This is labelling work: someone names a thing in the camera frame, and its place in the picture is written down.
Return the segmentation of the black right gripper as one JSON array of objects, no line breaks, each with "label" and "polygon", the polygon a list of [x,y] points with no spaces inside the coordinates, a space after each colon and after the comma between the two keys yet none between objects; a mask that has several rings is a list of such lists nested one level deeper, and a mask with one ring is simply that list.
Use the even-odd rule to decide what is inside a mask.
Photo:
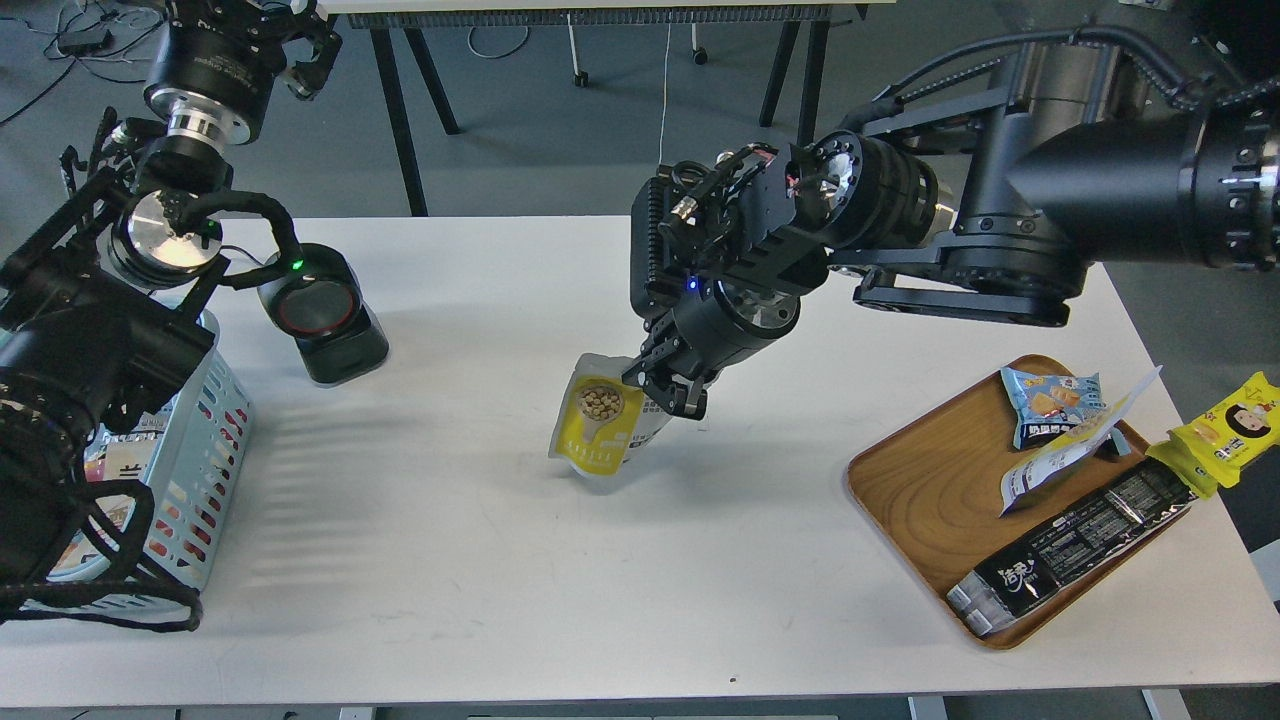
[{"label": "black right gripper", "polygon": [[622,370],[621,380],[660,396],[671,416],[701,420],[708,389],[721,373],[791,332],[801,299],[774,291],[700,281],[675,306],[646,323],[650,336]]}]

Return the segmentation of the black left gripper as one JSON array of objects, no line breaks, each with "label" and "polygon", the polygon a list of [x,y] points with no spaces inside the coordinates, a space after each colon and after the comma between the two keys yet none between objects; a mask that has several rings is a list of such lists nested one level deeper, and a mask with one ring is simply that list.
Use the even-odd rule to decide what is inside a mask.
[{"label": "black left gripper", "polygon": [[211,146],[257,140],[276,78],[315,100],[343,44],[315,1],[168,1],[165,17],[145,101],[170,135]]}]

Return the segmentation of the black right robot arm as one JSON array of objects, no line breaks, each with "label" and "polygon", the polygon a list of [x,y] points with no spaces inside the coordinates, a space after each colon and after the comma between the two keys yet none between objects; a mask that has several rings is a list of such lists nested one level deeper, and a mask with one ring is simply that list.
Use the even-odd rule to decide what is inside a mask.
[{"label": "black right robot arm", "polygon": [[699,419],[855,275],[879,310],[1061,327],[1097,261],[1277,264],[1277,9],[1139,3],[945,53],[803,145],[662,165],[632,209],[622,372]]}]

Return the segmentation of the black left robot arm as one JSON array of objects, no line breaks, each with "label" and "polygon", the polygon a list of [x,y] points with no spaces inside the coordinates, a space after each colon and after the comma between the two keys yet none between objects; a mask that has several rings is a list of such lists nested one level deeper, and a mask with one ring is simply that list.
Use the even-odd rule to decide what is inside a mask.
[{"label": "black left robot arm", "polygon": [[340,36],[308,1],[159,1],[143,91],[152,117],[108,108],[67,201],[3,263],[3,620],[74,619],[191,632],[196,588],[145,553],[156,503],[136,479],[92,482],[100,429],[132,430],[210,357],[216,287],[303,265],[291,214],[233,190],[224,158],[259,136],[273,87],[310,100]]}]

